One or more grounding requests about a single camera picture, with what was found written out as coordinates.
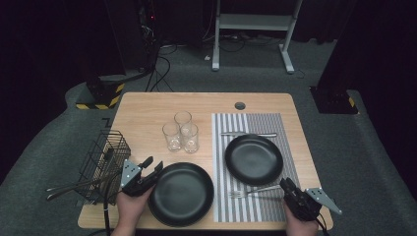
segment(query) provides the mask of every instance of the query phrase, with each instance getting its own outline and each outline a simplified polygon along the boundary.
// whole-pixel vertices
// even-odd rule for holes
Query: fork
[[[273,189],[280,189],[280,188],[281,188],[281,186],[279,186],[279,185],[272,185],[272,186],[269,186],[269,187],[260,188],[260,189],[256,189],[256,190],[252,190],[252,191],[246,191],[246,190],[231,191],[231,192],[229,192],[229,197],[232,198],[232,199],[241,199],[241,198],[246,198],[246,197],[248,197],[248,195],[254,194],[254,193],[257,193],[257,192],[273,190]]]

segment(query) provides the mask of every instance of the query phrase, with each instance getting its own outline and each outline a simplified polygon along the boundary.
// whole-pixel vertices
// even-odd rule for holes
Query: wooden table
[[[238,110],[236,102],[244,102],[246,108]],[[193,122],[199,126],[200,149],[193,154],[181,150],[170,152],[162,134],[162,126],[173,120],[174,114],[187,110]],[[153,156],[153,164],[145,169],[143,176],[153,171],[162,160],[164,166],[175,162],[193,162],[211,176],[212,138],[211,113],[280,113],[287,140],[300,181],[300,189],[320,187],[319,177],[313,163],[297,110],[291,95],[286,93],[223,93],[223,92],[127,92],[123,95],[113,122],[112,130],[122,133],[132,150],[131,160],[141,163]],[[331,215],[326,207],[321,211],[328,229],[332,228]],[[115,227],[118,219],[117,206],[110,206],[110,225]],[[79,225],[83,228],[104,228],[102,205],[83,206]],[[156,220],[150,210],[145,210],[138,228],[176,229]],[[212,209],[199,222],[178,229],[234,229],[234,230],[282,230],[285,222],[214,222]]]

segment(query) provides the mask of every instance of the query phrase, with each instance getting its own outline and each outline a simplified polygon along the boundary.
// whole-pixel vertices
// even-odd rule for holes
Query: dark background
[[[190,18],[184,18],[184,15],[178,17],[184,6],[190,7],[189,1],[175,2],[177,7],[166,21],[172,24],[175,21],[170,20],[177,18],[179,28],[169,26],[173,31],[167,31],[166,36],[179,41],[195,41],[209,26],[211,1],[192,1],[195,12],[202,13],[200,17],[190,16],[198,19],[197,25],[196,22],[187,25]],[[226,11],[234,13],[253,10],[287,14],[292,7],[289,0],[266,0],[272,5],[282,4],[279,10],[265,8],[267,3],[259,4],[258,1],[255,4],[255,1],[239,1],[239,5],[235,2],[222,1],[222,4]],[[0,141],[0,179],[3,180],[31,139],[66,109],[65,92],[85,79],[80,76],[72,47],[66,44],[69,15],[64,1],[2,1],[0,9],[0,94],[4,108],[0,124],[1,130],[5,131]],[[360,91],[388,155],[414,198],[416,184],[413,183],[412,162],[417,156],[415,12],[415,3],[411,0],[305,0],[293,35],[294,40],[316,38],[319,43],[339,39],[336,53],[330,57],[326,70],[335,67],[336,72],[349,72],[348,83],[345,81],[341,88]],[[200,23],[201,29],[193,30],[189,37],[175,35],[181,29],[195,28]],[[86,34],[86,40],[96,36],[92,30]],[[117,56],[107,58],[122,60]],[[330,73],[330,76],[335,82],[339,81],[338,73]]]

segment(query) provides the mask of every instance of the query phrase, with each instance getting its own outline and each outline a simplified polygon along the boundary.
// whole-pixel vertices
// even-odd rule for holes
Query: knife
[[[225,136],[243,136],[243,135],[248,135],[248,133],[246,132],[241,132],[241,131],[235,131],[235,132],[223,132],[220,135],[225,135]],[[276,137],[276,133],[270,133],[270,134],[255,134],[258,136],[262,136],[265,138],[274,138]]]

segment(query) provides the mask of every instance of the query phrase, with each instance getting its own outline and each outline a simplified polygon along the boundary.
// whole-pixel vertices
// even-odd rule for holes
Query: black plate
[[[214,186],[204,169],[179,162],[168,165],[149,197],[149,208],[160,222],[183,227],[199,221],[209,211]]]
[[[227,169],[238,180],[252,186],[269,184],[282,172],[283,160],[278,147],[257,135],[235,138],[224,153]]]

